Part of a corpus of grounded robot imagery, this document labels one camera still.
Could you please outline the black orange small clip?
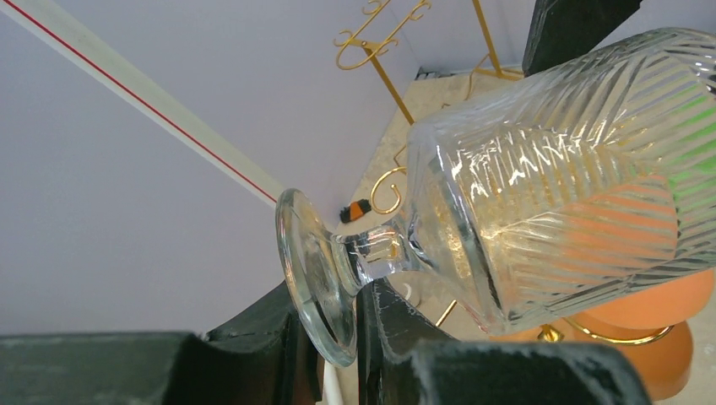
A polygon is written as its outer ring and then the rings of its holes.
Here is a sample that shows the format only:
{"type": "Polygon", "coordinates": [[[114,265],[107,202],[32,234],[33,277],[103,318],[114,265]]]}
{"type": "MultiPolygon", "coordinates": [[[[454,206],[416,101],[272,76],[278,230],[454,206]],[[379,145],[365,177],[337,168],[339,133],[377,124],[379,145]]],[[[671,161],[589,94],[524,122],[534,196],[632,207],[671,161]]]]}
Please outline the black orange small clip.
{"type": "Polygon", "coordinates": [[[339,219],[342,224],[349,224],[362,218],[372,211],[372,206],[368,199],[362,198],[351,202],[348,206],[343,207],[339,212],[339,219]]]}

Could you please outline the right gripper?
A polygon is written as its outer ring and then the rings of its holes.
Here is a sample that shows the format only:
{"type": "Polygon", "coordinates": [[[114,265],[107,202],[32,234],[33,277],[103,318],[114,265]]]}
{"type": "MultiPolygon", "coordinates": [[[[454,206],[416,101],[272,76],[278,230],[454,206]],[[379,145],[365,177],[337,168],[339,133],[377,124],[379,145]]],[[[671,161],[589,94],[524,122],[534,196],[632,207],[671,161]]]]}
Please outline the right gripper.
{"type": "Polygon", "coordinates": [[[591,51],[640,9],[640,0],[537,0],[523,54],[525,76],[591,51]]]}

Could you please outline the orange wine glass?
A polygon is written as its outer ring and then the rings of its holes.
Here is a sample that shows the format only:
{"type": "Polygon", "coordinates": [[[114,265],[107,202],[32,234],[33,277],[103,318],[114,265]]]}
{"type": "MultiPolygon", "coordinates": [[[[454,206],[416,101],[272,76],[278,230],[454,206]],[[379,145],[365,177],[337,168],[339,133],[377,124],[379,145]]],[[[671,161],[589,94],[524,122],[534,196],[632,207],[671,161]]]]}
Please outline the orange wine glass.
{"type": "Polygon", "coordinates": [[[694,342],[687,321],[707,306],[714,282],[709,269],[490,340],[605,344],[631,362],[652,400],[668,399],[690,378],[694,342]]]}

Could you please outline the white PVC pipe frame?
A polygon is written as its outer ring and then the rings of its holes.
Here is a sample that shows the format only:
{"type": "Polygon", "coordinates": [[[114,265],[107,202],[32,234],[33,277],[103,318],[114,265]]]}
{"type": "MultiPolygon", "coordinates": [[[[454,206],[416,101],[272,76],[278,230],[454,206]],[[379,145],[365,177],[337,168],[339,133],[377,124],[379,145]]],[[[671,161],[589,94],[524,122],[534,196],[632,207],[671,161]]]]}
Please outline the white PVC pipe frame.
{"type": "Polygon", "coordinates": [[[337,369],[330,363],[323,367],[323,399],[322,405],[343,405],[343,396],[337,369]]]}

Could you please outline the clear ribbed wine glass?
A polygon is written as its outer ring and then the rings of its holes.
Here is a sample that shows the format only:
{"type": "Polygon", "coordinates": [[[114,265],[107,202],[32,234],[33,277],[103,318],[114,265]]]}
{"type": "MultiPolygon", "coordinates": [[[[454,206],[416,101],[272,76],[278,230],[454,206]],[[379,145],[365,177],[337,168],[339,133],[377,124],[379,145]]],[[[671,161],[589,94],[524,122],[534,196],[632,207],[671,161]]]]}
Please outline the clear ribbed wine glass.
{"type": "Polygon", "coordinates": [[[279,255],[314,347],[351,365],[355,297],[399,272],[437,276],[504,335],[713,268],[715,204],[669,183],[675,127],[709,83],[713,34],[650,30],[415,123],[406,201],[376,228],[332,233],[284,191],[279,255]]]}

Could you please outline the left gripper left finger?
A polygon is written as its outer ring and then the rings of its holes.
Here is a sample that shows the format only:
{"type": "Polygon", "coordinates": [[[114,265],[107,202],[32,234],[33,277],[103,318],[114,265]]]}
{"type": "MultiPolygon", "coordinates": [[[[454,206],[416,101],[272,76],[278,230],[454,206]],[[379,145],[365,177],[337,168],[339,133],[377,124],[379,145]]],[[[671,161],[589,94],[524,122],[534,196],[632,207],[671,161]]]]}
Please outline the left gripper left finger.
{"type": "Polygon", "coordinates": [[[284,284],[204,336],[4,336],[4,404],[313,404],[323,359],[284,284]]]}

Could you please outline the green wine glass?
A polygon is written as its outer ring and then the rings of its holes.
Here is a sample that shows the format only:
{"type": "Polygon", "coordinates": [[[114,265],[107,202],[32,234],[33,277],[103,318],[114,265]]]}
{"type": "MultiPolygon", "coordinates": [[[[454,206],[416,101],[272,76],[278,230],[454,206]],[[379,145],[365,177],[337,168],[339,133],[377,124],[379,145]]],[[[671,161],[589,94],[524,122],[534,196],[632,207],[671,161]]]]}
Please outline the green wine glass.
{"type": "Polygon", "coordinates": [[[715,204],[715,83],[684,107],[689,117],[675,127],[679,136],[669,176],[675,200],[684,205],[715,204]]]}

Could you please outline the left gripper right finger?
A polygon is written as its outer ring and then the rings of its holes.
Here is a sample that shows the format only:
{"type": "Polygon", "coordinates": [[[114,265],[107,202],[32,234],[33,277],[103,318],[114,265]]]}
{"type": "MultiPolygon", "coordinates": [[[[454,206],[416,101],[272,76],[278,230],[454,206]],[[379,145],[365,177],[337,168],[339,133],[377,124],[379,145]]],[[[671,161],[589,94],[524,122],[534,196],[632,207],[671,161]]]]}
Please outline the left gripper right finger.
{"type": "Polygon", "coordinates": [[[464,342],[385,281],[356,298],[361,404],[649,404],[616,349],[592,343],[464,342]]]}

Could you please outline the gold wine glass rack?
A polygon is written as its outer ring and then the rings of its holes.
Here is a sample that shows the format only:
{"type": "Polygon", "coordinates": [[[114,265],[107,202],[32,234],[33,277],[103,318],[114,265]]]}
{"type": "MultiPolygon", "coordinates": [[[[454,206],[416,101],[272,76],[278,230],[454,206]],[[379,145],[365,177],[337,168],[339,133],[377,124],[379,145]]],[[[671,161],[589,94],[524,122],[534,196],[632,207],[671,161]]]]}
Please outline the gold wine glass rack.
{"type": "MultiPolygon", "coordinates": [[[[380,187],[380,185],[387,180],[391,175],[394,173],[407,173],[407,169],[405,165],[401,165],[399,163],[399,156],[407,149],[407,145],[405,144],[401,149],[399,149],[394,155],[393,155],[393,162],[395,163],[395,167],[391,170],[388,170],[384,172],[374,183],[374,186],[372,187],[372,190],[370,192],[370,203],[373,205],[373,210],[381,215],[388,215],[390,213],[393,213],[398,210],[400,205],[402,204],[404,200],[404,196],[401,194],[399,187],[396,184],[391,184],[390,189],[393,191],[394,196],[396,197],[396,202],[387,209],[377,208],[374,204],[376,203],[376,194],[377,189],[380,187]]],[[[662,327],[659,329],[654,329],[649,332],[649,334],[642,336],[642,337],[632,337],[632,338],[622,338],[622,337],[611,337],[604,335],[602,333],[597,333],[596,331],[587,328],[586,326],[580,324],[577,322],[575,317],[566,317],[564,318],[564,321],[567,323],[568,326],[571,328],[577,330],[578,332],[581,332],[582,334],[605,343],[611,343],[615,345],[621,345],[621,346],[642,346],[649,343],[656,342],[660,340],[661,338],[668,335],[674,328],[675,325],[669,325],[667,327],[662,327]]],[[[546,343],[557,343],[560,341],[563,341],[565,338],[565,335],[559,331],[557,328],[555,328],[551,324],[543,324],[540,326],[540,331],[538,334],[534,335],[534,338],[541,342],[546,343]]]]}

